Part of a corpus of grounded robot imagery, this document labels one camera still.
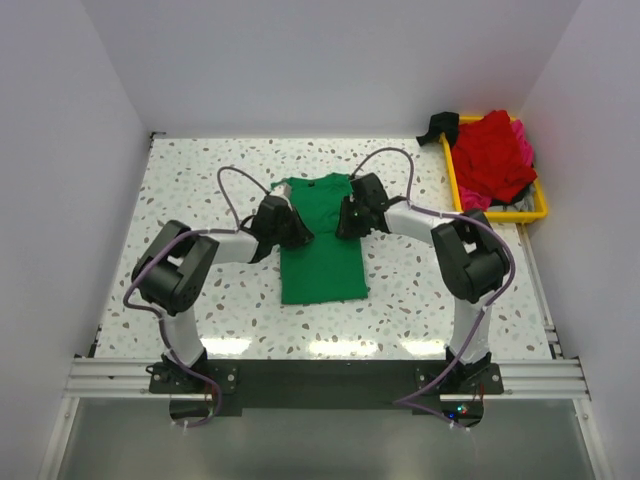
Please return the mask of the green t shirt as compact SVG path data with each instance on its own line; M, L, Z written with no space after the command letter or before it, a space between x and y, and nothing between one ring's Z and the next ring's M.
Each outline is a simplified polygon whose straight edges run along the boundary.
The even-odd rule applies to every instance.
M280 250L281 303L309 305L362 300L368 297L361 241L336 236L343 198L352 193L346 174L289 177L271 184L287 185L289 200L314 239L306 246Z

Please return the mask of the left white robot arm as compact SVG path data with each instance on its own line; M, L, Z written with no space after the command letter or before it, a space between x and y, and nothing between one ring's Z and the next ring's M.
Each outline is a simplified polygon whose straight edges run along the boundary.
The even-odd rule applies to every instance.
M127 309L147 311L158 320L164 358L174 364L171 378L185 392L207 380L206 348L200 340L194 305L211 267L256 264L278 246L298 249L314 234L282 195L268 194L257 213L230 229L192 229L171 220L160 230L131 273L123 296Z

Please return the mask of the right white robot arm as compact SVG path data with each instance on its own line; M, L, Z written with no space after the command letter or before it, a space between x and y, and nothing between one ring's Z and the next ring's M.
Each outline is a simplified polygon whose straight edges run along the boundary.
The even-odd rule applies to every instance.
M508 246L480 210L436 212L402 196L390 198L374 174L352 176L350 185L352 193L341 201L337 237L364 238L380 231L434 248L442 280L455 298L454 330L446 349L452 363L445 379L452 390L469 392L481 380L477 364L489 361L492 304L514 277Z

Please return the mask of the black garment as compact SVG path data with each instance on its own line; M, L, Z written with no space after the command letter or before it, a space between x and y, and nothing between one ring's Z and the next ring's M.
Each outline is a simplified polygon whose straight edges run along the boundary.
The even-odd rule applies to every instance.
M430 117L428 130L416 137L419 146L433 143L444 136L450 147L453 147L459 135L460 115L455 112L441 112Z

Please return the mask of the red t shirt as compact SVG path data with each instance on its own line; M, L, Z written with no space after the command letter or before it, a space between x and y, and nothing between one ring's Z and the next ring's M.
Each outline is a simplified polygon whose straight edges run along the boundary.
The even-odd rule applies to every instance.
M505 110L460 124L451 158L459 186L503 203L510 203L537 178L522 159Z

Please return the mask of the grey garment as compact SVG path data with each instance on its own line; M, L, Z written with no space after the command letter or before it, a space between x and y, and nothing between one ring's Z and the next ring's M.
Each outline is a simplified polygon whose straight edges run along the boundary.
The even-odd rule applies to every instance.
M532 213L535 207L536 188L533 184L519 192L510 204L502 206L504 212Z

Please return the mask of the yellow plastic bin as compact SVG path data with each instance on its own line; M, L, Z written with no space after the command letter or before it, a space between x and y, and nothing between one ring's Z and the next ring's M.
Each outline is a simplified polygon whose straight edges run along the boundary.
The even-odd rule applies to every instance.
M459 125L462 123L467 123L467 122L474 122L477 120L480 120L482 117L462 117L460 116L460 121L459 121ZM449 175L449 182L450 182L450 186L451 186L451 191L452 191L452 197L453 197L453 201L454 201L454 208L459 211L459 212L463 212L463 207L461 206L461 202L459 199L459 192L458 192L458 184L457 184L457 180L456 180L456 175L455 175L455 171L454 171L454 167L452 164L452 158L451 158L451 148L447 142L447 140L445 139L444 136L441 136L439 140L437 140L438 142L440 142L442 144L442 148L444 151L444 155L445 155L445 164L446 164L446 168L447 168L447 173ZM483 212L485 212L488 217L493 220L493 221L499 221L499 222L509 222L509 223L521 223L521 224L526 224L526 223L531 223L534 222L538 219L541 219L543 217L545 217L547 215L548 212L548 208L546 205L546 201L544 200L544 195L543 192L541 190L541 185L540 185L540 181L538 179L538 175L536 180L531 183L535 186L536 188L536 194L535 194L535 207L536 210L532 213L516 213L516 212L490 212L490 211L484 211L482 209L479 208L473 208L473 209L479 209Z

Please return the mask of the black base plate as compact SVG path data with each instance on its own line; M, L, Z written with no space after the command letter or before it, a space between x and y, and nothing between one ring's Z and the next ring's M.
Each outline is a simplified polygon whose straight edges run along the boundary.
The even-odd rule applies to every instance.
M147 366L149 391L168 395L173 419L207 413L239 416L246 409L390 410L419 392L420 402L454 420L478 419L485 395L504 391L500 368L455 366L435 387L444 360L201 359L190 375L169 359Z

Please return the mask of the aluminium rail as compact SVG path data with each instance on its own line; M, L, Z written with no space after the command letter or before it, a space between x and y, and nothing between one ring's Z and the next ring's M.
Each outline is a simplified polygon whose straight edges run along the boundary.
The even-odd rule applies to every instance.
M171 382L151 370L150 359L76 359L63 393L76 398L197 399L201 387ZM226 395L255 387L261 393L316 390L340 395L375 392L391 400L433 379L437 364L420 360L216 360L213 378ZM577 360L505 360L457 389L432 389L446 400L587 400L590 391Z

